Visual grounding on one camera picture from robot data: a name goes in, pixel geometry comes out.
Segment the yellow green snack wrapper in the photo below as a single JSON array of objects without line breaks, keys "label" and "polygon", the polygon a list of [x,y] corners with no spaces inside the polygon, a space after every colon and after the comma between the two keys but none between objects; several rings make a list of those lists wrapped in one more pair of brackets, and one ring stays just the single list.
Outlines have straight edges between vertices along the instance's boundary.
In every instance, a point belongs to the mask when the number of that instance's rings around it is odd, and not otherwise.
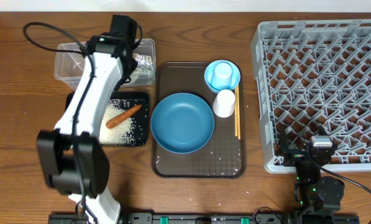
[{"label": "yellow green snack wrapper", "polygon": [[153,71],[153,59],[150,55],[142,54],[133,54],[133,58],[137,62],[137,67],[134,70],[134,73],[141,74],[146,73],[150,74]]}]

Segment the white cup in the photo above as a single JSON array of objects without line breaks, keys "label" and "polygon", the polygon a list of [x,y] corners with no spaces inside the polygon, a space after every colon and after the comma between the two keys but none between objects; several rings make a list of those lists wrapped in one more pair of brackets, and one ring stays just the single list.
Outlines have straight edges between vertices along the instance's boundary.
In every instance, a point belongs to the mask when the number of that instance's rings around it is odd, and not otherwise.
[{"label": "white cup", "polygon": [[213,112],[221,118],[230,117],[235,110],[236,97],[231,90],[221,90],[213,102]]}]

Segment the orange carrot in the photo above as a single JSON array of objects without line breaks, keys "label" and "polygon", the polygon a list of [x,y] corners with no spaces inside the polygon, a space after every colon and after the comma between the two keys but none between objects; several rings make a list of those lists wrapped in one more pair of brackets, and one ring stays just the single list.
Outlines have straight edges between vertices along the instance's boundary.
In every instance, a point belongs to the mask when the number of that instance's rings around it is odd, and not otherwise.
[{"label": "orange carrot", "polygon": [[127,111],[113,117],[106,123],[106,127],[108,129],[115,128],[116,126],[120,125],[123,121],[130,118],[134,115],[138,110],[140,110],[142,105],[135,105],[132,108],[128,109]]}]

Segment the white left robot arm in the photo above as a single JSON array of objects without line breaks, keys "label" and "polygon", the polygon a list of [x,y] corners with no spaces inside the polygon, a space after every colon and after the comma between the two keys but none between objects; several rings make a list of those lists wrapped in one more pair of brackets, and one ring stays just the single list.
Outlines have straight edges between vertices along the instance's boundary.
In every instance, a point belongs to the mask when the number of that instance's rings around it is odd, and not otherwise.
[{"label": "white left robot arm", "polygon": [[137,66],[133,34],[94,35],[85,45],[86,65],[64,115],[37,136],[46,184],[76,202],[76,214],[93,223],[117,223],[121,206],[110,193],[109,160],[99,143],[108,101]]}]

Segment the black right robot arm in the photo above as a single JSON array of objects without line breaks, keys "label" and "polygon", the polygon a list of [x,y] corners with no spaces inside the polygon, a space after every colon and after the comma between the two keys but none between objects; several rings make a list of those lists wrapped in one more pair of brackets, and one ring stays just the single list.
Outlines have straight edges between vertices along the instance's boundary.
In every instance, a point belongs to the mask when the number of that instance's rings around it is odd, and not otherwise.
[{"label": "black right robot arm", "polygon": [[295,200],[299,209],[286,214],[283,223],[334,223],[334,213],[341,208],[345,185],[335,177],[321,175],[324,165],[331,162],[337,149],[324,128],[307,143],[293,147],[285,128],[281,128],[278,150],[285,167],[296,169]]}]

